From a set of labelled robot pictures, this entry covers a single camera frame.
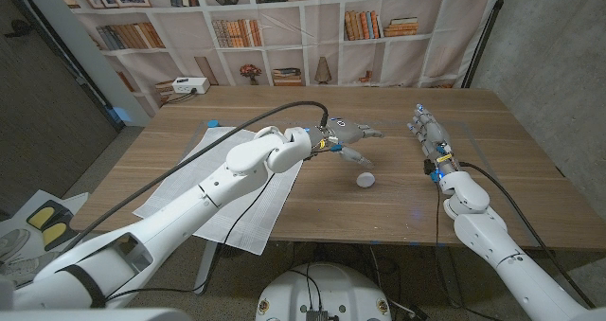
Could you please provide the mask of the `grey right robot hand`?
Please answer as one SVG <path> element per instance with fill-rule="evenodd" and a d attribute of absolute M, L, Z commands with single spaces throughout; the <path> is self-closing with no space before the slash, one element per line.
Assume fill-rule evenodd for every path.
<path fill-rule="evenodd" d="M 460 170 L 450 135 L 422 104 L 416 106 L 413 121 L 407 127 L 419 141 L 422 152 L 439 177 Z"/>

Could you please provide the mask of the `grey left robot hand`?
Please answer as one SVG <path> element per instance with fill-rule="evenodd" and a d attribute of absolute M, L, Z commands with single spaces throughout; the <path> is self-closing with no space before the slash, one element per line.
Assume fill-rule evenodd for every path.
<path fill-rule="evenodd" d="M 359 164 L 372 169 L 374 165 L 349 145 L 360 139 L 369 137 L 383 137 L 383 133 L 368 125 L 358 124 L 341 117 L 332 117 L 325 127 L 311 127 L 307 133 L 312 142 L 311 156 L 320 152 L 338 153 L 348 162 Z"/>

